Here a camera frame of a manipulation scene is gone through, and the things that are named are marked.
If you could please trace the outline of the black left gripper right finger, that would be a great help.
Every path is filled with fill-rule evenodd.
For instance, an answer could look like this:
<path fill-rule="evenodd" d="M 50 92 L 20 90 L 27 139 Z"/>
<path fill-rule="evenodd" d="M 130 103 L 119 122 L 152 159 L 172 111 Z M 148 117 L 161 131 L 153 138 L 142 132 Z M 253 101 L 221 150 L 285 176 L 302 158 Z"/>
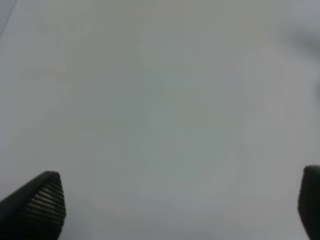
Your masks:
<path fill-rule="evenodd" d="M 298 196 L 298 213 L 310 240 L 320 240 L 320 166 L 303 169 Z"/>

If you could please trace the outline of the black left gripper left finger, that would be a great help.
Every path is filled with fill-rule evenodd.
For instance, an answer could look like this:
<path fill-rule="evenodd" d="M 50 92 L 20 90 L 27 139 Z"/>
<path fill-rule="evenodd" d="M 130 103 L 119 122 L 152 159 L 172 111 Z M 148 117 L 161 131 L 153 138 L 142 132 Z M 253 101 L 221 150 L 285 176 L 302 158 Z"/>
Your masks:
<path fill-rule="evenodd" d="M 66 214 L 61 176 L 45 171 L 0 201 L 0 238 L 57 240 Z"/>

